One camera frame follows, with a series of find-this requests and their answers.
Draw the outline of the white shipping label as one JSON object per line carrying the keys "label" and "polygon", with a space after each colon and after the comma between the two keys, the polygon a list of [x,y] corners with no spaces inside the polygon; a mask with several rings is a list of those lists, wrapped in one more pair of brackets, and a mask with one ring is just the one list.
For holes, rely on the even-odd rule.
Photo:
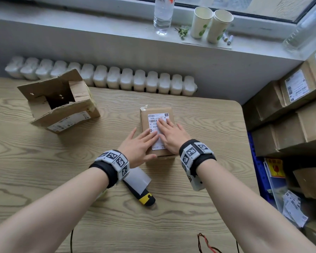
{"label": "white shipping label", "polygon": [[[166,121],[166,119],[169,118],[169,113],[157,113],[157,114],[148,114],[148,122],[149,122],[149,128],[151,132],[157,131],[157,134],[159,135],[161,132],[157,126],[157,121],[159,119],[162,119]],[[164,143],[161,141],[160,138],[152,145],[152,150],[162,150],[165,149]]]}

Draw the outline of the black marker wristband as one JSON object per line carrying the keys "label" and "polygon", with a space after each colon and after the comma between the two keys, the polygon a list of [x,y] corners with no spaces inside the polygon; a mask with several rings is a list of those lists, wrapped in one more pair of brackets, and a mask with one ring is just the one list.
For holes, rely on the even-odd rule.
{"label": "black marker wristband", "polygon": [[216,160],[213,151],[211,151],[206,144],[195,139],[185,142],[179,150],[179,155],[182,168],[184,169],[187,177],[190,174],[198,176],[196,169],[203,161],[209,159]]}
{"label": "black marker wristband", "polygon": [[108,177],[107,188],[124,180],[130,173],[130,163],[128,159],[118,150],[108,150],[102,153],[89,168],[96,167],[104,171]]}

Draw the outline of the clear plastic water bottle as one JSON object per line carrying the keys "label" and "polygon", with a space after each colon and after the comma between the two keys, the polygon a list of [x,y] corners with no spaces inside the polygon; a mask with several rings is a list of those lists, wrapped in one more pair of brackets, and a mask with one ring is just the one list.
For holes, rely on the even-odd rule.
{"label": "clear plastic water bottle", "polygon": [[166,35],[170,28],[175,0],[155,0],[153,25],[158,35]]}

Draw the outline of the person's left hand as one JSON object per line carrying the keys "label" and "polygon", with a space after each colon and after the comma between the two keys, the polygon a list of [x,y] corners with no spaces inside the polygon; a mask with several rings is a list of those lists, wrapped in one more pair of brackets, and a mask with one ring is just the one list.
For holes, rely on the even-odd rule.
{"label": "person's left hand", "polygon": [[143,158],[147,155],[147,149],[152,145],[145,145],[142,142],[142,133],[137,137],[133,138],[131,141],[126,141],[126,139],[118,147],[130,163],[130,168],[136,168],[143,163]]}

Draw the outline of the stack of brown cardboard parcels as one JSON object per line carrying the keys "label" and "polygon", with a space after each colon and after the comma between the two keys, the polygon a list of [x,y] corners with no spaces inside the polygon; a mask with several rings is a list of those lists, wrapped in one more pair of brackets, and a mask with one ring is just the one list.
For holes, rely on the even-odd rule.
{"label": "stack of brown cardboard parcels", "polygon": [[316,156],[316,51],[242,109],[256,156]]}

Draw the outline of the white paper cup green dots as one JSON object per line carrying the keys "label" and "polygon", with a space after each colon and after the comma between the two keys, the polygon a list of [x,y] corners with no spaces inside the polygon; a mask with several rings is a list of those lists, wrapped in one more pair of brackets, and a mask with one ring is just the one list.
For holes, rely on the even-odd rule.
{"label": "white paper cup green dots", "polygon": [[209,23],[213,18],[213,11],[207,7],[197,7],[194,9],[194,16],[190,35],[194,39],[202,38]]}
{"label": "white paper cup green dots", "polygon": [[213,12],[213,20],[209,28],[206,40],[209,43],[216,44],[226,32],[228,26],[232,23],[234,17],[231,12],[219,9]]}

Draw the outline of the brown cardboard box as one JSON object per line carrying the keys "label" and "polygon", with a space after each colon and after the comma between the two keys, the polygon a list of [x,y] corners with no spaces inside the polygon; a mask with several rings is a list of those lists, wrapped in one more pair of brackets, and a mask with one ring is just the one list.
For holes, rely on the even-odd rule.
{"label": "brown cardboard box", "polygon": [[316,199],[316,167],[294,170],[293,174],[304,196]]}

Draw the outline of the strip of white barcode labels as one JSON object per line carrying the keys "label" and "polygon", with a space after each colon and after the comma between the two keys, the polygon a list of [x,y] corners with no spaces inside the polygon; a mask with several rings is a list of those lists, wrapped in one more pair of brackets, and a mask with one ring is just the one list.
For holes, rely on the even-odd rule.
{"label": "strip of white barcode labels", "polygon": [[298,228],[303,228],[308,217],[301,210],[301,199],[290,190],[282,196],[282,215],[290,220]]}

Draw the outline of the black yellow handheld scanner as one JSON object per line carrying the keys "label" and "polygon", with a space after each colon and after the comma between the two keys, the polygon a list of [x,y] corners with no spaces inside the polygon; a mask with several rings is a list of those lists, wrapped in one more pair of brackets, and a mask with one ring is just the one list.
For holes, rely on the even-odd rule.
{"label": "black yellow handheld scanner", "polygon": [[156,199],[147,189],[144,189],[144,191],[141,194],[139,194],[127,182],[123,181],[123,183],[130,190],[132,195],[135,196],[135,198],[139,200],[139,202],[141,202],[144,206],[151,207],[155,204]]}

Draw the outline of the clear plastic bag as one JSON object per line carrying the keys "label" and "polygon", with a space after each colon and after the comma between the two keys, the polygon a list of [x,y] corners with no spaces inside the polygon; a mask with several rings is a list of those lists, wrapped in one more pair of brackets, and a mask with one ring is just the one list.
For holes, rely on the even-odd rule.
{"label": "clear plastic bag", "polygon": [[270,186],[271,186],[271,189],[269,189],[268,192],[274,196],[277,210],[280,213],[282,213],[282,209],[283,209],[282,196],[287,192],[287,189],[288,189],[286,178],[282,179],[282,178],[271,177],[270,172],[265,162],[265,158],[264,158],[264,165],[265,165],[265,170],[266,170],[266,173],[270,182]]}

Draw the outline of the white label backing paper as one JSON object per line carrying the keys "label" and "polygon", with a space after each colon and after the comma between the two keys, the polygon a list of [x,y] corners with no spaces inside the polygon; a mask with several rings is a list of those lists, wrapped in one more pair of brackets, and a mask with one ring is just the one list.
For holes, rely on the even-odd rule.
{"label": "white label backing paper", "polygon": [[129,174],[123,181],[141,195],[151,182],[151,178],[140,167],[136,167],[130,169]]}

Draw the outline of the green plant sprig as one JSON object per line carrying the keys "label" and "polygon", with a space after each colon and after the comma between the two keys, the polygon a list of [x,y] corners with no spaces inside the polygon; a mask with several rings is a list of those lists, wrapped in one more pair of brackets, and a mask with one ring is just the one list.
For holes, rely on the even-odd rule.
{"label": "green plant sprig", "polygon": [[185,40],[185,37],[188,34],[189,28],[187,26],[181,26],[179,28],[175,28],[181,40]]}

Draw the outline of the person's right forearm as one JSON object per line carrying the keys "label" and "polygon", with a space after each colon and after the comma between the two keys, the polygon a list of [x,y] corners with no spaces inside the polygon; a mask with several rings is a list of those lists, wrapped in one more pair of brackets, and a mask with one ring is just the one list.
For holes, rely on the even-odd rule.
{"label": "person's right forearm", "polygon": [[244,253],[316,253],[286,217],[217,161],[204,161],[196,172]]}

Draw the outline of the yellow red sticker sheet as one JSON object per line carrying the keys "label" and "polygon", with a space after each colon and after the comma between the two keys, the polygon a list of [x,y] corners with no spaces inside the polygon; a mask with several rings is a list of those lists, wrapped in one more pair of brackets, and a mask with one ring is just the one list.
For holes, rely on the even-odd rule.
{"label": "yellow red sticker sheet", "polygon": [[270,172],[271,177],[285,178],[285,172],[283,170],[283,161],[274,158],[265,158],[266,165]]}

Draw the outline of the small cardboard parcel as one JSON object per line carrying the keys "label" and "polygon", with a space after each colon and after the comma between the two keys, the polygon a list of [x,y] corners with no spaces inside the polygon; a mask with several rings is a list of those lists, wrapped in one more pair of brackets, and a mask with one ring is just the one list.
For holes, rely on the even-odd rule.
{"label": "small cardboard parcel", "polygon": [[[157,113],[169,113],[169,120],[175,123],[172,107],[149,108],[146,105],[144,107],[141,107],[140,109],[140,121],[141,121],[143,131],[150,129],[149,122],[148,122],[148,114],[157,114]],[[149,147],[147,149],[147,154],[156,154],[158,159],[162,159],[162,160],[176,157],[175,154],[171,153],[166,148],[162,150],[152,150],[151,147]]]}

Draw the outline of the person's left forearm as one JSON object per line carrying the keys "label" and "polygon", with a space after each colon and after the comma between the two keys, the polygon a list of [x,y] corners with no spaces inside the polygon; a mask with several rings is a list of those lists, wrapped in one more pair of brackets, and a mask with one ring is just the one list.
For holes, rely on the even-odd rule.
{"label": "person's left forearm", "polygon": [[0,253],[54,253],[108,184],[93,167],[24,207],[0,224]]}

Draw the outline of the white radiator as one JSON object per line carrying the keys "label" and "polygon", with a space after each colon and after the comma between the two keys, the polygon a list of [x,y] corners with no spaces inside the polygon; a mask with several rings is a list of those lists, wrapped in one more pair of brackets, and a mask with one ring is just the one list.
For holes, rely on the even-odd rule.
{"label": "white radiator", "polygon": [[5,66],[5,72],[16,79],[44,80],[77,70],[87,86],[121,89],[136,92],[193,96],[198,86],[192,76],[170,75],[155,71],[132,70],[130,68],[83,65],[78,62],[34,57],[13,56]]}

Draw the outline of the person's right hand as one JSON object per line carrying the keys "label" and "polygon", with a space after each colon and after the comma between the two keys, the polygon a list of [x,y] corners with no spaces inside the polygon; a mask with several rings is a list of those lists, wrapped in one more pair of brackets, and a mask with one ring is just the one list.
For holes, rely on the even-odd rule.
{"label": "person's right hand", "polygon": [[[165,148],[168,149],[171,153],[177,155],[179,154],[181,146],[185,142],[191,140],[191,136],[188,134],[188,132],[185,131],[184,128],[182,132],[178,130],[178,127],[176,125],[179,123],[174,124],[170,120],[168,123],[172,127],[172,129],[167,133],[160,133],[158,136],[164,143]],[[161,131],[161,119],[157,121],[157,126]]]}

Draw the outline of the open empty cardboard box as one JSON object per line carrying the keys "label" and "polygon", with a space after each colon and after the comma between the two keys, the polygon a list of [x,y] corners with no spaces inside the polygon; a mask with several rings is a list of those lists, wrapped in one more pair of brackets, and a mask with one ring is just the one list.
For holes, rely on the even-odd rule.
{"label": "open empty cardboard box", "polygon": [[30,124],[54,134],[101,116],[97,103],[77,69],[57,77],[17,86],[27,99]]}

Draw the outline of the blue plastic crate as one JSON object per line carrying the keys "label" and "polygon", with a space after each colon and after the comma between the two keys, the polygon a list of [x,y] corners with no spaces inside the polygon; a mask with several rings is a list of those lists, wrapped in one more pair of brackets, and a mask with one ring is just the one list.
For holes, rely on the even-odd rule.
{"label": "blue plastic crate", "polygon": [[274,200],[274,196],[268,192],[268,190],[271,189],[271,186],[270,186],[270,182],[265,170],[264,159],[256,156],[256,151],[255,151],[251,132],[247,132],[247,135],[248,135],[249,145],[251,149],[251,154],[252,154],[252,159],[253,159],[253,164],[255,168],[260,196],[263,199],[265,199],[269,204],[271,204],[273,207],[277,208],[275,200]]}

